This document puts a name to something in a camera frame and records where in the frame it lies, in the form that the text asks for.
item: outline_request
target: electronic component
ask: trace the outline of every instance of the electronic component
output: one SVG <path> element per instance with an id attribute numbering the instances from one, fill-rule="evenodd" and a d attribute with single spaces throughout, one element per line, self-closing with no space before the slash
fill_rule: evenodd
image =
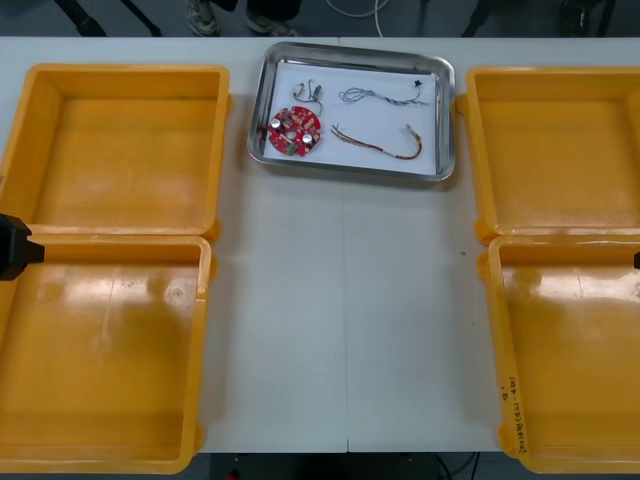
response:
<path id="1" fill-rule="evenodd" d="M 360 140 L 356 140 L 353 137 L 345 135 L 344 133 L 342 133 L 340 131 L 339 125 L 332 125 L 331 126 L 331 133 L 333 133 L 336 137 L 338 137 L 343 142 L 350 143 L 350 144 L 355 145 L 357 147 L 371 148 L 373 150 L 377 150 L 377 151 L 379 151 L 381 153 L 384 153 L 385 155 L 389 155 L 389 156 L 391 156 L 393 158 L 398 158 L 400 160 L 413 160 L 414 158 L 417 158 L 418 155 L 420 155 L 420 153 L 422 152 L 422 137 L 420 135 L 418 135 L 413 130 L 413 128 L 411 128 L 411 125 L 407 124 L 407 130 L 409 130 L 409 133 L 413 136 L 413 138 L 415 139 L 416 143 L 418 144 L 418 151 L 416 153 L 414 153 L 413 155 L 396 155 L 394 153 L 387 152 L 382 147 L 378 147 L 377 145 L 372 145 L 371 143 L 361 142 Z"/>
<path id="2" fill-rule="evenodd" d="M 320 141 L 320 120 L 305 107 L 283 108 L 269 121 L 269 141 L 285 155 L 304 156 Z"/>

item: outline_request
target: white table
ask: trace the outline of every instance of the white table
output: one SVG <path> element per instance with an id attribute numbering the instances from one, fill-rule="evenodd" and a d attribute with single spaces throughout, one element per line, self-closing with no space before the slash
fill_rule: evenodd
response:
<path id="1" fill-rule="evenodd" d="M 317 39 L 472 65 L 638 65 L 640 40 Z M 496 450 L 466 143 L 453 181 L 269 169 L 246 151 L 268 39 L 0 39 L 0 148 L 40 62 L 231 71 L 201 421 L 208 452 Z"/>

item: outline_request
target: white cable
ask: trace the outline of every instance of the white cable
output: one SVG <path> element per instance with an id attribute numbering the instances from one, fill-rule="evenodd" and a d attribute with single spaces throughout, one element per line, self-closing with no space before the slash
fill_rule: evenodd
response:
<path id="1" fill-rule="evenodd" d="M 384 38 L 384 35 L 382 35 L 382 30 L 380 30 L 380 22 L 378 22 L 378 10 L 380 10 L 378 8 L 378 2 L 380 0 L 376 0 L 375 5 L 373 6 L 373 18 L 375 18 L 376 20 L 376 30 L 378 30 L 378 35 L 380 35 L 380 38 Z"/>
<path id="2" fill-rule="evenodd" d="M 344 10 L 340 10 L 333 3 L 331 3 L 331 0 L 326 0 L 327 5 L 329 5 L 331 8 L 333 8 L 336 12 L 344 15 L 345 17 L 351 17 L 351 18 L 367 18 L 367 17 L 370 17 L 371 15 L 377 15 L 378 12 L 380 10 L 382 10 L 387 5 L 387 3 L 389 3 L 390 1 L 391 0 L 384 0 L 384 2 L 382 2 L 382 4 L 380 6 L 378 6 L 379 0 L 376 0 L 375 8 L 373 10 L 371 10 L 370 12 L 366 12 L 366 13 L 349 13 L 349 12 L 345 12 Z"/>

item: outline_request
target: white paper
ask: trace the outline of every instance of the white paper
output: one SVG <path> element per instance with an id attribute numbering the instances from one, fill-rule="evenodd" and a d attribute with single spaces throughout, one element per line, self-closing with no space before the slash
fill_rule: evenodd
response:
<path id="1" fill-rule="evenodd" d="M 296 102 L 293 98 L 293 89 L 299 83 L 305 85 L 305 90 L 300 97 L 307 98 L 309 79 L 313 80 L 312 88 L 322 85 L 320 101 L 324 105 L 324 110 L 319 116 L 322 125 L 320 142 L 311 152 L 300 157 L 280 153 L 267 141 L 265 157 L 435 175 L 436 79 L 434 75 L 371 72 L 280 63 L 276 73 L 269 118 L 272 118 L 280 109 L 294 105 L 307 107 L 317 114 L 320 111 L 319 105 Z M 427 102 L 426 106 L 396 106 L 374 97 L 366 97 L 356 103 L 344 103 L 338 96 L 339 92 L 358 87 L 373 90 L 396 100 L 407 100 L 416 95 L 416 80 L 422 82 L 422 94 L 418 100 Z M 417 143 L 407 130 L 407 124 L 422 137 L 422 153 L 413 160 L 400 160 L 369 148 L 345 143 L 330 131 L 332 125 L 339 125 L 340 130 L 350 137 L 375 144 L 394 154 L 413 155 L 416 152 Z"/>

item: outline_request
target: shoe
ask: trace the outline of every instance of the shoe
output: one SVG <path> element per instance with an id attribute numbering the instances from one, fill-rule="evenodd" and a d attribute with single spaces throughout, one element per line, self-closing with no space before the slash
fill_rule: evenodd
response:
<path id="1" fill-rule="evenodd" d="M 247 26 L 258 35 L 268 37 L 299 37 L 300 34 L 287 22 L 279 22 L 247 10 Z"/>
<path id="2" fill-rule="evenodd" d="M 591 9 L 563 0 L 560 5 L 560 34 L 563 37 L 586 37 L 590 33 Z"/>
<path id="3" fill-rule="evenodd" d="M 220 27 L 209 0 L 187 0 L 187 23 L 199 37 L 219 37 Z"/>

